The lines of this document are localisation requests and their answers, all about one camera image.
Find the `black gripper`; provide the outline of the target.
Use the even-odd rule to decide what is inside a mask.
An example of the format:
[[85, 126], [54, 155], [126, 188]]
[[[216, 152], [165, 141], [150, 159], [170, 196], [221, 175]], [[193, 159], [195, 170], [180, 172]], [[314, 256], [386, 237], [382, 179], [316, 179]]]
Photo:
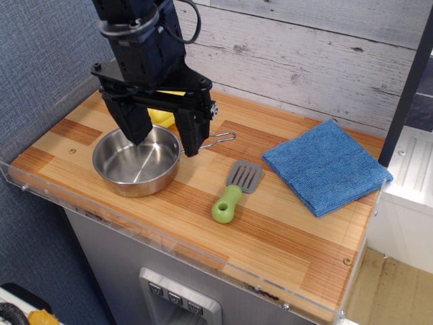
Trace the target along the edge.
[[153, 128], [147, 105], [157, 91], [184, 91], [174, 111], [184, 153], [198, 154], [209, 138], [218, 110], [210, 98], [212, 83], [185, 63], [185, 40], [178, 25], [100, 25], [114, 62], [96, 64], [92, 73], [103, 89], [108, 112], [124, 136], [138, 146]]

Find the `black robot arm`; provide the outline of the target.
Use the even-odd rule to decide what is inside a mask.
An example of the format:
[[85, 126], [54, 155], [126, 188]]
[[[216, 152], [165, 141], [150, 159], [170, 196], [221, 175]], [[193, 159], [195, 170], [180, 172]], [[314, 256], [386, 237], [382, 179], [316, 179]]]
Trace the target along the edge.
[[212, 82], [187, 66], [185, 45], [172, 1], [94, 1], [97, 27], [112, 48], [112, 62], [91, 69], [101, 83], [108, 112], [125, 137], [139, 145], [152, 130], [150, 108], [171, 112], [188, 157], [210, 135], [217, 105]]

